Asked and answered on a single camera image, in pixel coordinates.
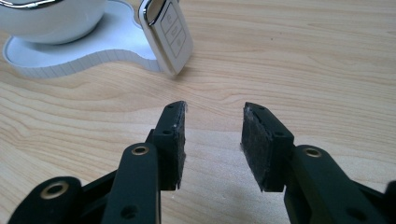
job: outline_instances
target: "screw hole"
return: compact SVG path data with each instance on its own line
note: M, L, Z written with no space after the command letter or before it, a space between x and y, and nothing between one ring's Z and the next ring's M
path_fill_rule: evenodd
M348 215L350 215L351 217L356 218L359 221L367 220L367 216L364 215L364 213L361 210L357 209L357 208L348 208L346 210L346 212L347 212Z
M307 156L310 156L310 157L315 157L315 158L321 157L321 153L314 148L305 148L304 152Z
M124 208L122 208L121 211L121 217L125 218L125 219L131 219L136 217L137 214L137 207L134 205L128 205L125 206Z
M45 200L54 199L67 192L68 188L69 184L65 181L58 181L44 188L40 193L40 197Z
M148 152L149 152L148 147L136 147L136 148L132 149L132 154L134 154L136 156L141 156Z

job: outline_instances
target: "wooden table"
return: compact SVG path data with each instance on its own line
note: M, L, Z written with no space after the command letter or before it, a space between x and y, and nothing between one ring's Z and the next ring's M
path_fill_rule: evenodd
M37 184L83 184L144 142L163 107L189 104L181 189L163 223L288 223L283 193L261 193L240 149L245 102L270 108L295 144L327 150L355 181L396 179L394 0L183 0L194 53L177 78L134 63L53 79L0 60L0 222ZM0 47L7 34L0 33Z

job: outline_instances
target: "chrome trim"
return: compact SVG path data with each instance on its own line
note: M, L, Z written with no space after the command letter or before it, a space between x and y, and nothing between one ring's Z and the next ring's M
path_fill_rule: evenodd
M15 3L7 2L5 0L0 0L0 7L10 7L14 9L30 10L30 9L38 9L42 7L50 7L62 1L63 0L43 0L43 1L25 3L25 4L15 4Z

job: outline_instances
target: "white base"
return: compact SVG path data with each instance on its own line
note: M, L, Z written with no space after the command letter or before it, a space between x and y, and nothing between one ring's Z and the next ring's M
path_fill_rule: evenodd
M79 40L44 45L11 37L3 55L27 77L61 77L112 61L130 61L161 71L143 30L134 22L134 9L121 0L108 0L96 28Z

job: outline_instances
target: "black plastic part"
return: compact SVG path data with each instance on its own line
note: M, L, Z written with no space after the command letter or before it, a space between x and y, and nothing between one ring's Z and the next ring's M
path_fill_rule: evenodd
M302 209L310 211L309 223L387 223L325 150L298 146L293 150L290 165L303 193L295 193L294 189L292 194L287 191L285 195L292 223L307 223L306 217L295 216ZM302 205L295 198L302 195L309 209L304 208L304 201Z
M293 134L270 110L245 104L241 147L262 191L283 191L284 158L290 154L293 140Z
M9 224L76 223L81 184L70 176L49 179L35 187L13 213Z
M158 148L161 190L180 188L184 160L186 160L184 152L186 109L187 104L184 101L167 105L152 133L151 142Z
M150 143L122 154L102 223L161 223L157 148Z

